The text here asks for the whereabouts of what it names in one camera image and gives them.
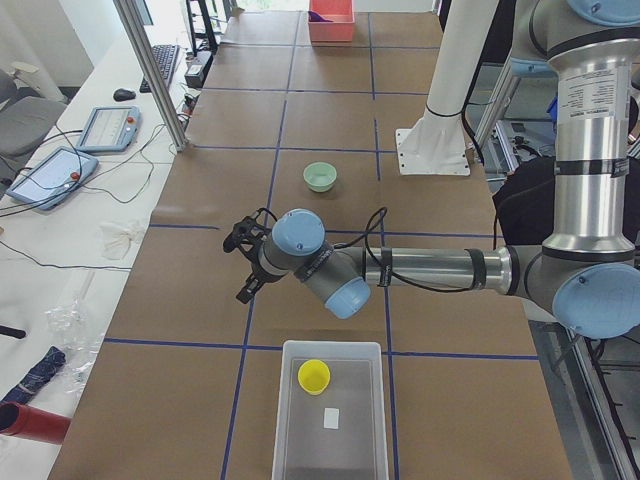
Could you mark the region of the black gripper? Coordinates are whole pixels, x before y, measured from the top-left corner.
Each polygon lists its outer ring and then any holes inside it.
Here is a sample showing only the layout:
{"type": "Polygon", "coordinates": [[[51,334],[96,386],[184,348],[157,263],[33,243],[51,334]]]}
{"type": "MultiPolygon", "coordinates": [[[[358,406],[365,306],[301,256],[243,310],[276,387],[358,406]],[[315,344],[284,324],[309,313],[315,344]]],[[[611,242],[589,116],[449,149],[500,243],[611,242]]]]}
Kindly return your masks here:
{"type": "Polygon", "coordinates": [[[251,264],[251,274],[236,295],[236,299],[241,303],[252,301],[263,285],[280,280],[279,274],[271,271],[270,267],[264,267],[261,263],[263,244],[264,242],[259,240],[245,251],[245,257],[251,264]]]}

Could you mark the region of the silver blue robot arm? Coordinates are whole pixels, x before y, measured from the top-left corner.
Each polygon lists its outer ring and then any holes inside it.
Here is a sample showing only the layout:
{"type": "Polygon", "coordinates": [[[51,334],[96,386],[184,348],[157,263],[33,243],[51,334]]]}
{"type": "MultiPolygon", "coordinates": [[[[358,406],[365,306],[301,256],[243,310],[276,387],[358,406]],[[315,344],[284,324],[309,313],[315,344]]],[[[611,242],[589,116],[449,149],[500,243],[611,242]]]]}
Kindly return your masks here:
{"type": "Polygon", "coordinates": [[[330,244],[311,211],[291,210],[272,227],[250,215],[223,244],[251,264],[239,301],[287,274],[341,319],[366,304],[372,284],[491,289],[533,302],[583,337],[630,331],[639,323],[639,270],[623,208],[638,52],[635,1],[518,2],[511,62],[517,71],[550,67],[557,75],[556,156],[545,182],[527,185],[515,172],[504,183],[495,209],[505,245],[488,252],[378,249],[363,236],[330,244]]]}

